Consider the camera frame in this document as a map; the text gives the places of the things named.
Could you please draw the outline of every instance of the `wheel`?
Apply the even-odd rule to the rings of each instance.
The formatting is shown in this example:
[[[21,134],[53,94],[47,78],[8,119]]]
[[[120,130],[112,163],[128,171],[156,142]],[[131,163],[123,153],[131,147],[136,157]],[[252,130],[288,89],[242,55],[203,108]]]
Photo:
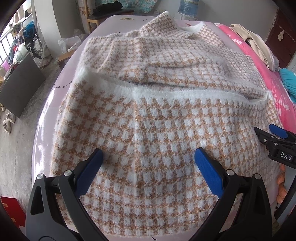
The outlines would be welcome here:
[[[37,33],[34,35],[34,38],[31,40],[30,45],[31,45],[31,51],[33,55],[36,58],[42,58],[43,48]]]

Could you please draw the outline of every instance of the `fuzzy knit sweater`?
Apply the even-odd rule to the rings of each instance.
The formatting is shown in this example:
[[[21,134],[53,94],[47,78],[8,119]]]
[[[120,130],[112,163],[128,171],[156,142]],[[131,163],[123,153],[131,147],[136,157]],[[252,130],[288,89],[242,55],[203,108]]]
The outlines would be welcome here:
[[[203,23],[183,30],[165,12],[139,30],[88,40],[56,122],[51,173],[100,148],[104,163],[81,197],[100,230],[178,233],[199,227],[217,201],[195,150],[267,185],[279,168],[253,127],[270,123],[281,126],[251,58]]]

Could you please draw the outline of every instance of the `shoe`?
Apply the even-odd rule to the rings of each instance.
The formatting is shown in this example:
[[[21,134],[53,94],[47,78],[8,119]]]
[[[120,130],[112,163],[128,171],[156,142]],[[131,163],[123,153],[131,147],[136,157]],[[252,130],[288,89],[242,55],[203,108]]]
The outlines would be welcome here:
[[[11,112],[9,112],[7,115],[6,115],[7,119],[12,123],[14,124],[15,123],[15,115],[12,114]]]
[[[5,130],[8,134],[10,134],[10,132],[11,132],[11,126],[10,126],[10,122],[9,122],[8,119],[5,119],[5,120],[3,121],[3,128],[4,128],[4,130]]]

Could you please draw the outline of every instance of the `silver screw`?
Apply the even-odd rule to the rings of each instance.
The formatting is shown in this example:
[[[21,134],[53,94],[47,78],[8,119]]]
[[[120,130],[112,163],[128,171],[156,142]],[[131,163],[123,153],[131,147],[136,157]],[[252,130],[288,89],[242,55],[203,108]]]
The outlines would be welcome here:
[[[72,171],[71,170],[67,170],[64,172],[64,175],[67,177],[67,176],[70,176],[72,174]]]
[[[233,175],[234,175],[234,171],[231,170],[231,169],[228,169],[228,170],[226,171],[226,173],[227,173],[227,175],[229,175],[229,176],[233,176]]]
[[[256,179],[258,179],[258,180],[261,179],[261,176],[260,176],[258,173],[256,173],[256,174],[254,175],[254,177],[255,177]]]
[[[42,179],[43,178],[43,174],[41,173],[41,174],[39,174],[38,176],[37,176],[37,179],[38,180],[40,180],[40,179]]]

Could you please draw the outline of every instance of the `teal cloth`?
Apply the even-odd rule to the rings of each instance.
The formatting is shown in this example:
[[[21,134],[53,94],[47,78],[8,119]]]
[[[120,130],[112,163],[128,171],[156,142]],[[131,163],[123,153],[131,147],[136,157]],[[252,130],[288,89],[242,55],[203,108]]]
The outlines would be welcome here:
[[[149,13],[158,0],[118,0],[123,8],[128,7],[128,2],[131,2],[132,8],[139,8],[141,13]],[[101,4],[114,2],[114,0],[95,0],[96,6]]]
[[[291,100],[296,104],[296,74],[288,69],[280,69],[279,74]]]

